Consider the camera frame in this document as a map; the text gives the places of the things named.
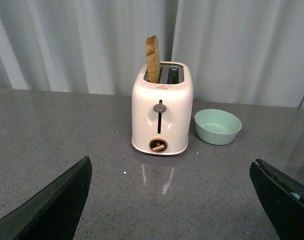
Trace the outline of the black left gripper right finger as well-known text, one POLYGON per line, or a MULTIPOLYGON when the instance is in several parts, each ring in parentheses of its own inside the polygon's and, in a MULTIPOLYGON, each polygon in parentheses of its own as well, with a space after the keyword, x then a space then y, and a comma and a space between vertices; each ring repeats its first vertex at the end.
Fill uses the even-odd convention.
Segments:
POLYGON ((304 240, 304 185, 257 159, 250 178, 259 201, 281 240, 304 240))

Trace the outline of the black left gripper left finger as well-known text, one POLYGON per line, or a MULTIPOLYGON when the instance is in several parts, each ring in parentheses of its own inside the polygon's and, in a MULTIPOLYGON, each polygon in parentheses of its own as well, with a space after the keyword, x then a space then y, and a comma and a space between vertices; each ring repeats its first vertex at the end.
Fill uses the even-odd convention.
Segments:
POLYGON ((0 219, 0 240, 71 240, 92 177, 85 156, 21 206, 0 219))

